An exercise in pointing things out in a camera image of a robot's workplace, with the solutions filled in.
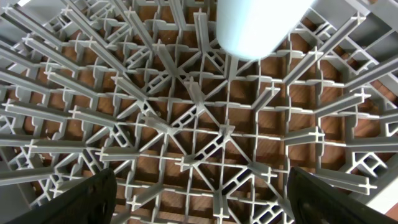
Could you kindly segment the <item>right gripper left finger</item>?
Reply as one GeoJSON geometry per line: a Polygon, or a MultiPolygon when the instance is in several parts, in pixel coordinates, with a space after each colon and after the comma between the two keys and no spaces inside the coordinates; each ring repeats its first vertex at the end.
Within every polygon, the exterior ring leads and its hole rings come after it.
{"type": "Polygon", "coordinates": [[[105,169],[7,224],[109,224],[116,206],[116,192],[115,174],[112,169],[105,169]]]}

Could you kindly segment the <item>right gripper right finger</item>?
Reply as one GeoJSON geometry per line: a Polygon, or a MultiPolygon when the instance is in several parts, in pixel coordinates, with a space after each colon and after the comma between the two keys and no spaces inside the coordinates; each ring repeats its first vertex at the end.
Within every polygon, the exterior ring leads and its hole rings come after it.
{"type": "Polygon", "coordinates": [[[287,195],[296,224],[397,224],[299,167],[289,172],[287,195]]]}

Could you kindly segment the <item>light blue cup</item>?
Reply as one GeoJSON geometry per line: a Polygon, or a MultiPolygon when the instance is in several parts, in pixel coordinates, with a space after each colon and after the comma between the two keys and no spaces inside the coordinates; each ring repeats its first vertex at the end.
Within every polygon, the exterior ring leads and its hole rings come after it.
{"type": "Polygon", "coordinates": [[[268,56],[300,22],[314,0],[218,0],[216,38],[240,59],[268,56]]]}

